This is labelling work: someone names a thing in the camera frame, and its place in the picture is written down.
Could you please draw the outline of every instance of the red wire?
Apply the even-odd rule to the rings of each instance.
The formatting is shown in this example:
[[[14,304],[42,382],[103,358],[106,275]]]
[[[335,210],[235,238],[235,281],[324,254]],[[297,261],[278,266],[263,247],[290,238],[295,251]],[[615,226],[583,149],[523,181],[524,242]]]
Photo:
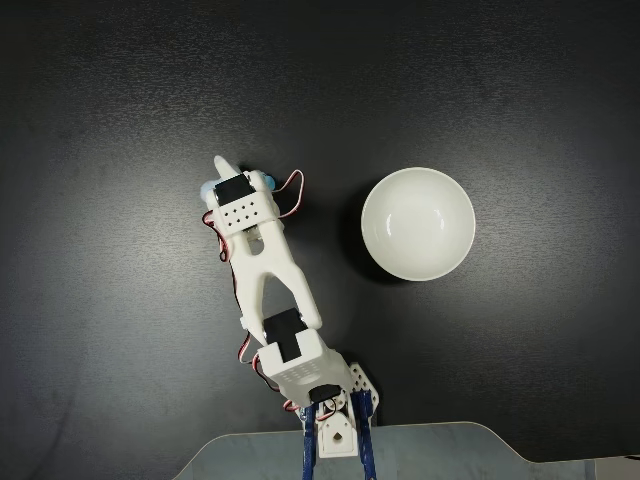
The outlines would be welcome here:
[[[258,363],[260,363],[260,356],[258,353],[256,353],[253,356],[253,360],[251,361],[251,366],[253,367],[253,371],[256,372],[258,374],[258,376],[264,380],[264,383],[267,384],[267,387],[269,387],[271,390],[273,390],[274,392],[279,392],[280,391],[280,387],[278,386],[273,386],[269,383],[269,380],[267,378],[267,376],[262,373],[260,370],[258,370]]]
[[[332,398],[331,401],[333,402],[333,410],[325,415],[321,415],[319,417],[316,417],[316,420],[321,422],[322,420],[326,420],[327,418],[329,418],[331,415],[333,415],[334,413],[336,413],[336,411],[338,410],[338,405],[336,405],[336,401]]]
[[[302,204],[302,192],[304,191],[304,173],[302,173],[302,171],[297,169],[294,170],[291,173],[291,175],[289,175],[289,178],[287,179],[287,181],[284,182],[284,185],[278,188],[277,190],[273,191],[273,193],[278,193],[283,191],[285,188],[289,186],[289,184],[293,181],[293,179],[296,178],[298,175],[300,175],[300,178],[302,179],[300,182],[300,193],[298,194],[298,202],[295,204],[295,206],[291,210],[289,210],[287,213],[283,215],[280,215],[278,218],[285,218],[285,217],[288,217],[289,215],[293,215],[300,208],[300,205]]]
[[[229,260],[229,245],[227,241],[224,239],[224,235],[218,230],[218,227],[215,226],[213,221],[208,222],[207,215],[209,215],[213,210],[209,210],[202,216],[202,223],[204,223],[207,227],[212,229],[218,235],[218,243],[220,244],[220,260],[226,262]]]
[[[299,405],[293,406],[293,402],[291,400],[287,400],[286,402],[284,402],[284,405],[282,405],[282,408],[284,408],[285,411],[287,412],[295,412],[296,410],[300,410],[300,406]]]
[[[251,343],[251,334],[247,332],[247,337],[244,339],[244,342],[242,342],[242,345],[240,345],[240,350],[238,350],[238,361],[240,363],[244,363],[245,365],[251,363],[251,360],[242,359],[242,357],[244,357],[244,353],[247,351],[247,348],[249,348],[249,343]]]

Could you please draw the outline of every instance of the white bowl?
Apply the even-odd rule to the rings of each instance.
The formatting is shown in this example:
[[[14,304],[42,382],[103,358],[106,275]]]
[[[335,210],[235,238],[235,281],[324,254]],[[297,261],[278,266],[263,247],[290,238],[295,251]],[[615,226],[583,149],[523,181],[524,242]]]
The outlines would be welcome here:
[[[392,173],[371,190],[361,228],[378,265],[396,277],[423,281],[460,265],[471,249],[476,218],[453,178],[415,167]]]

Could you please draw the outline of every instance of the blue component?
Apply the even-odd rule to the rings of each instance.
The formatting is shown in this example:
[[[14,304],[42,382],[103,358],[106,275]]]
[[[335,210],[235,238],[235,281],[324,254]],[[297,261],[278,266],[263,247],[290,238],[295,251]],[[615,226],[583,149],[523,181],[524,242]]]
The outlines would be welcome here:
[[[267,175],[264,172],[260,172],[262,173],[262,176],[264,178],[264,183],[267,184],[267,187],[269,187],[269,190],[275,190],[276,189],[276,181],[273,179],[273,177],[271,177],[270,175]]]
[[[316,465],[315,405],[306,407],[302,412],[302,418],[304,420],[304,453],[302,456],[302,480],[313,480],[313,467],[315,467]]]
[[[360,390],[351,394],[351,402],[356,421],[360,424],[358,430],[358,447],[360,461],[364,467],[365,480],[376,480],[376,465],[373,461],[373,444],[371,443],[371,427],[369,417],[373,415],[371,390]]]

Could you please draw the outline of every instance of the robotic arm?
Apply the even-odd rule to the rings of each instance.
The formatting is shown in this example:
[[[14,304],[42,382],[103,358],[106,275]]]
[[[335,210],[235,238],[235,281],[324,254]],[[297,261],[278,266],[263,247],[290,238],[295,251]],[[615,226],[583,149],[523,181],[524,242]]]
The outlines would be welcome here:
[[[365,470],[365,457],[370,460],[370,474],[368,419],[378,405],[377,392],[358,364],[347,365],[318,334],[322,320],[304,273],[291,256],[280,221],[286,215],[280,215],[268,177],[259,171],[240,172],[220,156],[215,157],[215,166],[220,179],[207,182],[201,191],[209,209],[206,222],[219,236],[220,258],[233,269],[240,321],[262,345],[257,355],[264,374],[297,409],[305,438],[315,435],[309,428],[317,429],[320,457],[360,452]],[[252,240],[264,243],[257,255],[251,253]],[[264,318],[264,283],[271,276],[293,293],[297,309]],[[310,415],[315,422],[309,421]],[[315,459],[315,447],[311,452],[307,446],[305,440],[305,455]],[[375,478],[375,469],[367,478]]]

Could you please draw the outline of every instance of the dark background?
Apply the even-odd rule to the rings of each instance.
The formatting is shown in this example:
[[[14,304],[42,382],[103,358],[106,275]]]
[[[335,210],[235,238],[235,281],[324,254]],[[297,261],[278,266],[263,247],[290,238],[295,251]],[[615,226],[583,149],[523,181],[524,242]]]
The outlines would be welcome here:
[[[0,23],[0,477],[170,478],[299,428],[236,352],[213,157],[307,176],[286,221],[380,423],[470,420],[534,461],[640,453],[633,2],[41,2]],[[444,278],[359,240],[386,174],[477,217]],[[266,313],[289,306],[267,289]]]

